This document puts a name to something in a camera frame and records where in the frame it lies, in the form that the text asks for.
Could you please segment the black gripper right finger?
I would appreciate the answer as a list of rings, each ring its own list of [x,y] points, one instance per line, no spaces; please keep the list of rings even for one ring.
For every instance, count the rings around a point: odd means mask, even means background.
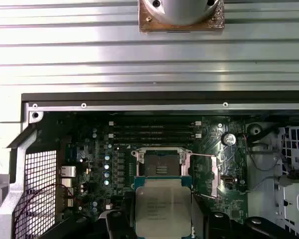
[[[204,198],[192,194],[192,224],[197,239],[297,239],[273,222],[261,217],[249,217],[243,224],[220,211],[211,210]]]

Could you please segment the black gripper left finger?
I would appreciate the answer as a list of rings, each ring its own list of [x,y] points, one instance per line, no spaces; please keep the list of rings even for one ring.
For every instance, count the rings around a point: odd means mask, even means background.
[[[103,212],[97,220],[89,216],[70,216],[52,226],[42,239],[135,239],[134,191],[126,192],[117,210]]]

